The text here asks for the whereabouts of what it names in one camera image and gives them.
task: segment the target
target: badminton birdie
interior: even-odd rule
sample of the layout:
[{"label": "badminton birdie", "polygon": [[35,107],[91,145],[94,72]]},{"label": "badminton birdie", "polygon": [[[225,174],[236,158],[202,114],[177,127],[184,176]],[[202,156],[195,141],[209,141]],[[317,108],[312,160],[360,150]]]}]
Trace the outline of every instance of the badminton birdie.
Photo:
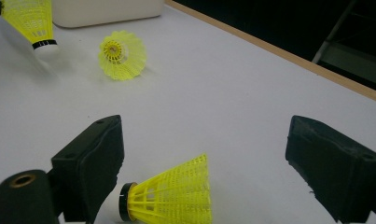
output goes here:
[{"label": "badminton birdie", "polygon": [[142,40],[126,31],[113,32],[100,45],[98,59],[104,73],[115,80],[138,76],[145,67],[146,50]]},{"label": "badminton birdie", "polygon": [[51,0],[1,0],[1,4],[1,16],[31,42],[38,58],[46,61],[58,55]]},{"label": "badminton birdie", "polygon": [[117,185],[104,207],[116,222],[212,223],[207,157],[202,154],[138,185]]}]

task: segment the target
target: white tabletop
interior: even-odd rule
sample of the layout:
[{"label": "white tabletop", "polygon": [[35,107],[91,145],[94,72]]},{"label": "white tabletop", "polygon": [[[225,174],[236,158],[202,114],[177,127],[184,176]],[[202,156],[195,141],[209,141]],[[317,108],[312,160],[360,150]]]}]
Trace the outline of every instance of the white tabletop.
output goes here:
[{"label": "white tabletop", "polygon": [[[141,37],[148,58],[125,82],[97,60],[103,38],[120,30]],[[54,35],[62,58],[41,63],[0,18],[0,182],[48,171],[92,122],[120,114],[119,183],[207,152],[214,223],[325,224],[334,221],[285,160],[291,117],[318,119],[376,151],[375,101],[170,7]],[[96,223],[111,222],[101,212]]]}]

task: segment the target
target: brown edge trim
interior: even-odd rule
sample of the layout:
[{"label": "brown edge trim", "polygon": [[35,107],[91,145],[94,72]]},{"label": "brown edge trim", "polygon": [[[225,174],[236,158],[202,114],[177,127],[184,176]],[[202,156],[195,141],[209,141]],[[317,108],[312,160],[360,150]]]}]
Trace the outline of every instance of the brown edge trim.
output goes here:
[{"label": "brown edge trim", "polygon": [[247,42],[249,43],[252,43],[262,49],[265,49],[275,55],[278,55],[292,63],[295,63],[297,65],[299,65],[300,67],[303,67],[311,72],[314,72],[316,73],[317,75],[321,76],[321,77],[324,77],[326,79],[329,79],[345,88],[348,88],[352,91],[355,91],[359,94],[362,94],[374,101],[376,101],[376,91],[369,88],[369,87],[366,87],[358,82],[355,82],[355,81],[352,81],[351,79],[347,78],[347,77],[342,77],[341,75],[337,74],[337,73],[334,73],[330,70],[327,70],[326,68],[323,68],[315,63],[312,63],[312,62],[309,62],[305,59],[302,59],[301,57],[299,56],[296,56],[286,50],[283,50],[283,49],[279,49],[277,47],[275,47],[274,45],[271,45],[259,38],[256,38],[252,35],[249,35],[243,31],[240,31],[234,27],[231,27],[221,21],[217,21],[211,17],[208,17],[194,9],[191,9],[189,7],[185,7],[179,3],[176,3],[175,1],[173,0],[165,0],[165,3],[170,6],[170,7],[173,7],[179,11],[182,11],[182,12],[185,12],[187,14],[189,14],[190,16],[192,17],[195,17],[201,21],[205,21],[211,25],[214,25],[215,27],[221,29],[221,30],[224,30],[228,33],[231,33],[233,35],[236,35],[238,37],[240,37],[241,39],[243,40],[246,40]]}]

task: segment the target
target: white plastic bin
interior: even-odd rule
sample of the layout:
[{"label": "white plastic bin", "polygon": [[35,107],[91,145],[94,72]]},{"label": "white plastic bin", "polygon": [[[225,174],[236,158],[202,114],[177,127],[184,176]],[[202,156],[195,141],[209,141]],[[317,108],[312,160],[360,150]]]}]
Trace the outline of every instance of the white plastic bin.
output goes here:
[{"label": "white plastic bin", "polygon": [[159,16],[164,0],[52,0],[53,22],[80,27]]}]

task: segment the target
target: shuttlecock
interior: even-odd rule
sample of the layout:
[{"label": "shuttlecock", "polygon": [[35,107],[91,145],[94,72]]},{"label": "shuttlecock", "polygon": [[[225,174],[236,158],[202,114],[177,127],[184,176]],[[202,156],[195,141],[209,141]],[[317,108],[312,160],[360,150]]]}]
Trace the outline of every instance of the shuttlecock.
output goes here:
[{"label": "shuttlecock", "polygon": [[1,16],[33,45],[36,56],[51,60],[59,52],[53,39],[51,0],[1,0]]},{"label": "shuttlecock", "polygon": [[105,201],[114,221],[212,223],[206,154],[136,184],[118,185]]},{"label": "shuttlecock", "polygon": [[116,80],[138,76],[145,67],[146,50],[140,38],[127,31],[106,36],[98,54],[101,68]]}]

